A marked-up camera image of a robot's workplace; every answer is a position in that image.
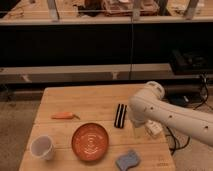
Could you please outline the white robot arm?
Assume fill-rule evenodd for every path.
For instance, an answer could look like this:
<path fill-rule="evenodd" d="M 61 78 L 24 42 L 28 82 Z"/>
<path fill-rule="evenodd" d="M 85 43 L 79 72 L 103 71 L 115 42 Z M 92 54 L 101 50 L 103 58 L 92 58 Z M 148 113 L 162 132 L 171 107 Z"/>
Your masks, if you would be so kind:
<path fill-rule="evenodd" d="M 129 99 L 131 120 L 136 125 L 154 120 L 213 147 L 213 114 L 169 104 L 164 95 L 161 84 L 147 82 Z"/>

